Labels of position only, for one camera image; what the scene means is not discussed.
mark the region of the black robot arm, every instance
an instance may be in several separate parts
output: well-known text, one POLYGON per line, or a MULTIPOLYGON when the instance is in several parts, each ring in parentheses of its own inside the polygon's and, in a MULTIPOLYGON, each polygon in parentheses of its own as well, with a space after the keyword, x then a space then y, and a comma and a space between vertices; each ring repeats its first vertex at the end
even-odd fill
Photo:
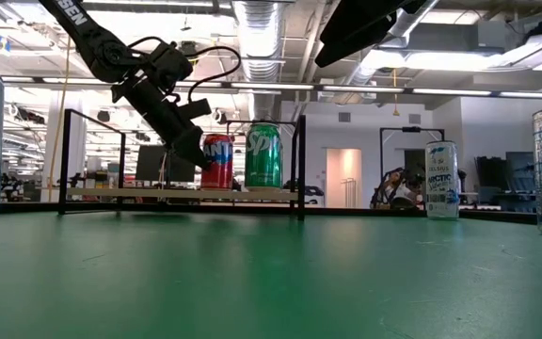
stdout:
POLYGON ((189 60, 172 42, 146 38, 127 46, 99 26, 76 0, 40 0, 71 36, 93 75, 112 86, 112 100, 122 97, 139 112, 166 146, 181 158, 204 169, 209 164, 199 148, 202 130, 191 119, 211 113, 206 100, 178 107, 167 100, 177 81, 193 72, 189 60), (132 47, 144 40, 160 43, 151 54, 132 47))

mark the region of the wooden platform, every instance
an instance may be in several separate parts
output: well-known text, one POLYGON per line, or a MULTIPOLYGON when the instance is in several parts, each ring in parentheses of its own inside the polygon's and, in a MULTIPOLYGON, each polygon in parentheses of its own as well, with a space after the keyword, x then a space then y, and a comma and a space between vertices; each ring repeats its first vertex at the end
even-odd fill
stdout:
POLYGON ((239 201, 297 201, 298 193, 281 192, 233 192, 194 189, 145 189, 145 188, 68 188, 69 195, 100 197, 148 197, 187 199, 226 199, 239 201))

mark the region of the white wall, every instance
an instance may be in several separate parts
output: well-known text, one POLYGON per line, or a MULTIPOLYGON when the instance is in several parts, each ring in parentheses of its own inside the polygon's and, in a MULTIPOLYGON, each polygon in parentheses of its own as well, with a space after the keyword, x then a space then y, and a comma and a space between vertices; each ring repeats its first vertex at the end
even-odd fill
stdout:
MULTIPOLYGON (((432 113, 426 111, 423 105, 399 105, 401 115, 392 115, 393 105, 377 107, 376 105, 346 105, 337 106, 327 103, 310 103, 305 111, 307 115, 307 156, 306 184, 319 186, 323 189, 326 178, 327 153, 326 148, 360 149, 361 200, 359 206, 366 208, 374 194, 374 187, 380 182, 380 127, 409 126, 408 114, 421 114, 421 127, 431 128, 432 113), (351 122, 338 122, 338 112, 350 112, 351 122)), ((289 120, 294 112, 294 103, 283 102, 282 118, 289 120)), ((397 132, 386 142, 384 149, 384 171, 405 164, 404 149, 422 149, 433 139, 426 133, 404 134, 397 132)), ((290 178, 291 140, 282 133, 284 146, 284 178, 290 178)))
POLYGON ((467 189, 478 185, 475 157, 533 150, 533 114, 541 109, 542 100, 457 98, 434 111, 435 126, 457 143, 467 189))
POLYGON ((444 129, 445 139, 453 141, 457 147, 457 160, 463 161, 463 132, 461 121, 461 98, 454 98, 434 110, 432 122, 435 128, 444 129))

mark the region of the sprite can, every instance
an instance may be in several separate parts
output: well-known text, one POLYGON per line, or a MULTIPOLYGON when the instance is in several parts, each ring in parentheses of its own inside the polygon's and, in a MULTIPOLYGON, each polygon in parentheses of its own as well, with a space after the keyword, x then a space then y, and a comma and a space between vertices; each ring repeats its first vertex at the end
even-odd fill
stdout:
POLYGON ((246 138, 246 181, 249 191, 281 190, 281 140, 278 126, 256 122, 246 138))

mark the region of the green table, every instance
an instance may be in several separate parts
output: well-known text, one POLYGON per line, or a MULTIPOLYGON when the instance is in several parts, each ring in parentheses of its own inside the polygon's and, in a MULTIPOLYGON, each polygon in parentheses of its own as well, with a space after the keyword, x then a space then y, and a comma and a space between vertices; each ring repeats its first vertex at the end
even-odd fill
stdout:
POLYGON ((468 219, 3 215, 0 338, 542 338, 542 235, 468 219))

